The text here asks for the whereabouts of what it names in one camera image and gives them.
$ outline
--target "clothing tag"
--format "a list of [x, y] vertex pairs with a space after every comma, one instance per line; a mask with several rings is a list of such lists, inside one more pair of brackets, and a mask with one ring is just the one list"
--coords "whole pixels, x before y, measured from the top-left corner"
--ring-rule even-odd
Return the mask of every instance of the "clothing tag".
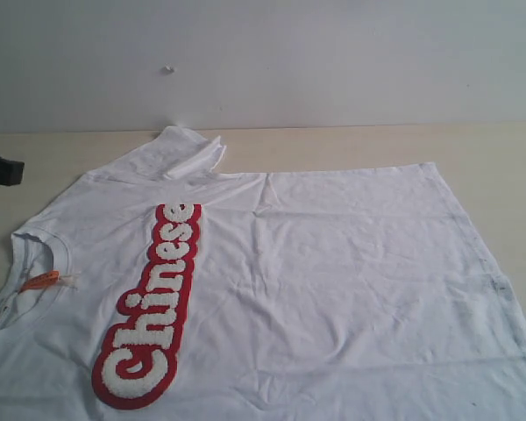
[[54, 285], [59, 280], [59, 271], [51, 270], [43, 275], [35, 276], [32, 279], [28, 279], [19, 289], [18, 293], [22, 293], [28, 289], [44, 289]]

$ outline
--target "white wall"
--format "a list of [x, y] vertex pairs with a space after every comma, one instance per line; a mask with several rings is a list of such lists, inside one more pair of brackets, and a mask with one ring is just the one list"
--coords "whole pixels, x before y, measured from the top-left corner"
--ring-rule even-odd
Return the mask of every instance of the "white wall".
[[0, 0], [0, 132], [517, 119], [526, 0]]

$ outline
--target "t-shirt sleeve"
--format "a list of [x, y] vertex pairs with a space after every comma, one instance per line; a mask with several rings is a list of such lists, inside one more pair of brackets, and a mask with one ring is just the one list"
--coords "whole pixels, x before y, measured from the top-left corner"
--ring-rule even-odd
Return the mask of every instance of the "t-shirt sleeve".
[[167, 127], [155, 140], [88, 174], [122, 181], [173, 180], [211, 170], [223, 154], [220, 137], [208, 140], [189, 129]]

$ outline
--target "white t-shirt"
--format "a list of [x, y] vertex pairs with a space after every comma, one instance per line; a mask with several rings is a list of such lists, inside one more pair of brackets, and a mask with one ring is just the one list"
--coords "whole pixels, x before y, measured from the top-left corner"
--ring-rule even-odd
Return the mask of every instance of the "white t-shirt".
[[167, 128], [14, 232], [0, 420], [526, 421], [526, 322], [434, 164], [223, 153]]

